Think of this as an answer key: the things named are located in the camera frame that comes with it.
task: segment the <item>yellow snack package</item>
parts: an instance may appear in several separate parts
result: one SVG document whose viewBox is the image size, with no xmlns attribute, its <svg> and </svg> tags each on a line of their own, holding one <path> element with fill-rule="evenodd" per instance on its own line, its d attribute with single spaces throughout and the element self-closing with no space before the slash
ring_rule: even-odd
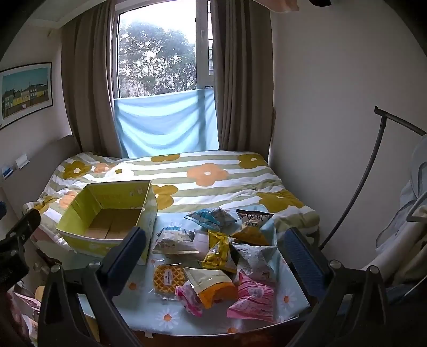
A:
<svg viewBox="0 0 427 347">
<path fill-rule="evenodd" d="M 237 287 L 221 270 L 184 268 L 191 286 L 206 309 L 217 300 L 237 300 Z"/>
<path fill-rule="evenodd" d="M 224 270 L 237 273 L 237 266 L 230 254 L 233 238 L 221 232 L 208 230 L 210 250 L 202 262 L 202 267 L 210 270 Z"/>
<path fill-rule="evenodd" d="M 231 236 L 239 241 L 255 244 L 257 246 L 269 246 L 267 238 L 261 231 L 261 227 L 273 217 L 272 213 L 261 211 L 236 210 L 242 221 L 242 229 Z"/>
</svg>

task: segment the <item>cardboard box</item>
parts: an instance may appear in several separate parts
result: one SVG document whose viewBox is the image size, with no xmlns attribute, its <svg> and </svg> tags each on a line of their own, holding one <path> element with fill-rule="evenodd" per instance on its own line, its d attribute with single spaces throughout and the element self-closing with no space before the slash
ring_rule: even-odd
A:
<svg viewBox="0 0 427 347">
<path fill-rule="evenodd" d="M 156 216 L 151 181 L 90 183 L 72 201 L 56 229 L 76 252 L 104 257 L 138 226 L 147 239 L 138 262 L 143 265 Z"/>
</svg>

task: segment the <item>snack package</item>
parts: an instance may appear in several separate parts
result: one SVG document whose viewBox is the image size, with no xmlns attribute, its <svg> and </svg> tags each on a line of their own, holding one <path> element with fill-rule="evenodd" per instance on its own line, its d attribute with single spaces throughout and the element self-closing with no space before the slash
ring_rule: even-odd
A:
<svg viewBox="0 0 427 347">
<path fill-rule="evenodd" d="M 232 237 L 237 240 L 256 244 L 258 246 L 268 246 L 269 243 L 261 231 L 261 227 L 273 217 L 272 213 L 261 211 L 236 210 L 242 221 L 242 229 L 235 232 Z"/>
<path fill-rule="evenodd" d="M 217 300 L 237 300 L 237 287 L 221 270 L 185 268 L 184 271 L 206 309 Z"/>
<path fill-rule="evenodd" d="M 239 272 L 239 299 L 227 310 L 227 318 L 260 319 L 274 322 L 274 288 L 258 283 Z"/>
<path fill-rule="evenodd" d="M 277 246 L 249 246 L 233 242 L 232 247 L 240 255 L 237 273 L 242 271 L 257 282 L 276 282 L 274 271 L 268 262 L 278 248 Z"/>
<path fill-rule="evenodd" d="M 194 232 L 178 226 L 168 226 L 160 231 L 152 253 L 193 254 L 199 251 L 193 244 Z"/>
<path fill-rule="evenodd" d="M 176 300 L 175 289 L 185 282 L 185 272 L 181 264 L 166 265 L 163 260 L 154 262 L 153 287 L 155 293 L 162 298 Z"/>
<path fill-rule="evenodd" d="M 222 208 L 201 209 L 196 212 L 191 212 L 185 216 L 186 219 L 196 222 L 198 225 L 219 231 L 220 228 L 237 222 L 236 219 Z"/>
<path fill-rule="evenodd" d="M 211 249 L 202 262 L 202 267 L 210 270 L 224 270 L 237 273 L 237 266 L 230 254 L 230 243 L 233 238 L 220 232 L 208 231 Z"/>
<path fill-rule="evenodd" d="M 175 296 L 188 313 L 197 317 L 202 316 L 203 304 L 191 286 L 190 281 L 176 287 Z"/>
<path fill-rule="evenodd" d="M 194 248 L 196 248 L 199 253 L 194 254 L 195 258 L 203 261 L 206 254 L 209 252 L 209 236 L 204 232 L 196 232 L 193 240 Z"/>
</svg>

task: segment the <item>headboard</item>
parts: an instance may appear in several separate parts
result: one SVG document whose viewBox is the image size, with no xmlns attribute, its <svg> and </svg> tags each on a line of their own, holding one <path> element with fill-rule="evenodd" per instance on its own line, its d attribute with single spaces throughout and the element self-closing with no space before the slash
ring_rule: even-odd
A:
<svg viewBox="0 0 427 347">
<path fill-rule="evenodd" d="M 36 201 L 55 169 L 65 159 L 80 153 L 77 141 L 72 135 L 65 136 L 43 147 L 29 158 L 29 163 L 17 169 L 7 180 L 1 182 L 8 201 L 18 218 L 22 206 Z"/>
</svg>

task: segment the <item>white packet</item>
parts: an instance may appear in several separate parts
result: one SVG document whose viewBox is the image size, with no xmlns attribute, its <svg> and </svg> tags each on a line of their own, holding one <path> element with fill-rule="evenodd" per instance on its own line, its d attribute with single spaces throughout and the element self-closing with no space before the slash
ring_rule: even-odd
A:
<svg viewBox="0 0 427 347">
<path fill-rule="evenodd" d="M 274 271 L 268 262 L 277 246 L 249 246 L 234 242 L 231 245 L 239 253 L 237 273 L 243 271 L 246 276 L 256 282 L 276 282 Z"/>
<path fill-rule="evenodd" d="M 194 232 L 178 226 L 167 226 L 160 231 L 152 253 L 195 254 Z"/>
</svg>

